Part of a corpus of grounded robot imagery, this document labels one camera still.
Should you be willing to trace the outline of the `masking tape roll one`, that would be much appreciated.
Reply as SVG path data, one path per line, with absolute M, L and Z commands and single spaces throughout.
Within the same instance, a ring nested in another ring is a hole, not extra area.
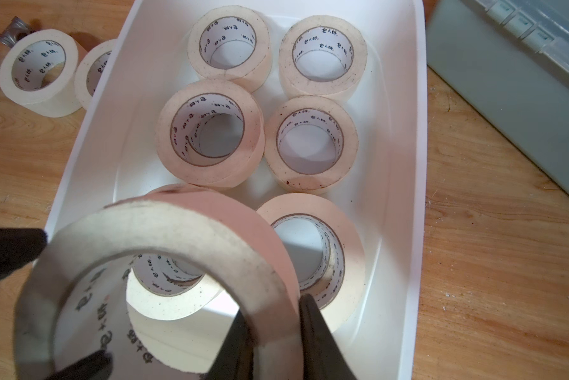
M 84 109 L 88 109 L 91 104 L 116 42 L 117 39 L 112 39 L 97 45 L 85 55 L 78 65 L 74 78 L 74 89 L 77 100 Z

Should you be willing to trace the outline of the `masking tape roll three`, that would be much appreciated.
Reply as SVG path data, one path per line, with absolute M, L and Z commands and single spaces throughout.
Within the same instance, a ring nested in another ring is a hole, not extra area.
M 177 92 L 161 110 L 156 151 L 164 167 L 189 184 L 234 188 L 262 160 L 263 125 L 259 103 L 243 87 L 201 80 Z

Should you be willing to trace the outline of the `masking tape roll two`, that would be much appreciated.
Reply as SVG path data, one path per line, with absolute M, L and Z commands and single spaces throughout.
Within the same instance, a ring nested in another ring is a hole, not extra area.
M 222 6 L 196 22 L 187 56 L 200 79 L 228 80 L 253 93 L 270 75 L 270 32 L 252 9 Z

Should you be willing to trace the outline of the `masking tape roll four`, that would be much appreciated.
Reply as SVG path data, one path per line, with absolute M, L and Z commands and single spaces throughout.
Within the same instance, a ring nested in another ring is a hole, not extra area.
M 87 51 L 56 29 L 31 33 L 4 57 L 0 87 L 18 105 L 41 116 L 65 117 L 82 107 L 74 88 L 75 73 Z

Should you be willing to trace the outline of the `white plastic storage tray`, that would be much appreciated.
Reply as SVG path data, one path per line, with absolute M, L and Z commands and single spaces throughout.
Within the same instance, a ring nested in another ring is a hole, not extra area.
M 53 233 L 114 201 L 174 181 L 153 128 L 165 102 L 197 75 L 188 33 L 218 1 L 137 1 L 88 109 L 55 197 Z M 247 1 L 266 19 L 271 44 L 313 15 L 340 17 L 368 44 L 368 65 L 346 102 L 360 138 L 354 167 L 327 193 L 365 247 L 368 288 L 336 333 L 359 379 L 413 373 L 422 269 L 427 166 L 424 9 L 419 1 Z

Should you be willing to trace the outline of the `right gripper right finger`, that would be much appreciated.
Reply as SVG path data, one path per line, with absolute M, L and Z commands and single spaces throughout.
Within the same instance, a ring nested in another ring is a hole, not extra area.
M 354 379 L 313 297 L 300 299 L 300 331 L 305 379 Z M 233 323 L 206 379 L 254 379 L 254 346 L 243 315 Z

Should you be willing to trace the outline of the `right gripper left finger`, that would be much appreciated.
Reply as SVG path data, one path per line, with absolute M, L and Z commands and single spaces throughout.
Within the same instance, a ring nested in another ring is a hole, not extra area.
M 36 260 L 47 246 L 47 234 L 36 228 L 0 228 L 0 281 Z M 107 379 L 111 354 L 99 350 L 50 375 L 50 379 Z

